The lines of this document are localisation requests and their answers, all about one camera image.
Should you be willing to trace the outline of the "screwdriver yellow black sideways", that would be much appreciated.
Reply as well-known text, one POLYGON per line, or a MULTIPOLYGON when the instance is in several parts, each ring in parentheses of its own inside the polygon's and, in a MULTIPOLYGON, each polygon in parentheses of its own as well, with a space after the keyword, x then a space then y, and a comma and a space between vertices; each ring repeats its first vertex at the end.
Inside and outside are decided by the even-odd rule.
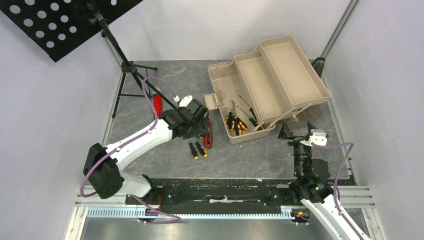
POLYGON ((226 120, 226 124, 228 126, 228 130, 230 132, 233 132, 235 130, 235 120, 234 120, 234 106, 235 106, 235 102, 233 100, 231 100, 231 104, 230 104, 230 108, 229 108, 229 112, 228 112, 228 116, 227 116, 227 120, 226 120))

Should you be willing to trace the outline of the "screwdriver yellow black extra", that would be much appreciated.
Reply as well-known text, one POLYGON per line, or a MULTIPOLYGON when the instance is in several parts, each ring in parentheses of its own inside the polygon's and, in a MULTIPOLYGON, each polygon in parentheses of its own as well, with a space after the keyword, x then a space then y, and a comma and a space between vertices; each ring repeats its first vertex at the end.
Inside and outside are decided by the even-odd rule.
POLYGON ((243 131, 247 131, 248 127, 246 126, 246 124, 237 116, 236 117, 237 120, 237 125, 239 126, 239 128, 243 131))

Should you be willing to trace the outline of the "beige plastic tool box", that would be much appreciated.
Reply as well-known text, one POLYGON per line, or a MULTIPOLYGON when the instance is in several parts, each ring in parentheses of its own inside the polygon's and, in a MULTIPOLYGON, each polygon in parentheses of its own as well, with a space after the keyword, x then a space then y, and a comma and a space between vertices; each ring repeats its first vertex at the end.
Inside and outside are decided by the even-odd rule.
POLYGON ((207 71, 212 85, 212 93, 204 97, 207 107, 218 110, 225 120, 233 100, 233 113, 248 127, 242 135, 226 130, 231 144, 263 138, 278 121, 296 119, 301 112, 331 97, 293 35, 261 40, 252 52, 212 64, 207 71), (257 122, 265 130, 254 127, 237 108, 253 117, 239 95, 252 106, 257 122))

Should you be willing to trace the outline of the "screwdriver black handle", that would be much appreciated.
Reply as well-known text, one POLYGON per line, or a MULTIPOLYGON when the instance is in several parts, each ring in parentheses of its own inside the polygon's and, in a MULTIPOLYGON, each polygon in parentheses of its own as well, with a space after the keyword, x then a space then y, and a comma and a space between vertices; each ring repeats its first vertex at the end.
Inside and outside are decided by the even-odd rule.
POLYGON ((241 95, 238 95, 239 97, 240 97, 240 99, 246 104, 246 106, 248 107, 248 110, 250 111, 250 113, 252 114, 252 116, 253 116, 253 118, 255 119, 255 120, 257 120, 257 116, 256 116, 256 114, 255 114, 255 112, 254 112, 254 110, 253 110, 253 107, 241 96, 241 95))

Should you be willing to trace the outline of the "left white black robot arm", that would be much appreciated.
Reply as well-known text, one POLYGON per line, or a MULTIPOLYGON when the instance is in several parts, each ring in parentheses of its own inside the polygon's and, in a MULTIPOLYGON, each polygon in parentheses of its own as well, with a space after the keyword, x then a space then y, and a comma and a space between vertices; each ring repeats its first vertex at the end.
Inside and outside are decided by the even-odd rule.
POLYGON ((116 194, 135 195, 144 204, 152 204, 157 191, 145 175, 134 175, 124 169, 152 148, 175 138, 189 139, 207 133, 209 110, 192 96, 184 97, 178 107, 155 115, 153 122, 125 139, 89 148, 83 168, 85 179, 80 195, 108 199, 116 194))

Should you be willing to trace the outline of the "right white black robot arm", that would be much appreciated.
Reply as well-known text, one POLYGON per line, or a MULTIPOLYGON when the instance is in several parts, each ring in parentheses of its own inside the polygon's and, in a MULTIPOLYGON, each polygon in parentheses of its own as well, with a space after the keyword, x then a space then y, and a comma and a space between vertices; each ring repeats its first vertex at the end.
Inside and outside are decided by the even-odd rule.
POLYGON ((354 143, 346 142, 329 146, 328 134, 307 122, 307 134, 294 135, 285 120, 282 121, 278 138, 286 140, 293 148, 295 180, 289 184, 289 199, 302 204, 317 218, 334 240, 368 240, 370 237, 354 222, 339 200, 338 189, 340 166, 334 182, 328 182, 331 174, 328 162, 313 158, 312 149, 334 149, 348 147, 342 163, 346 163, 354 143))

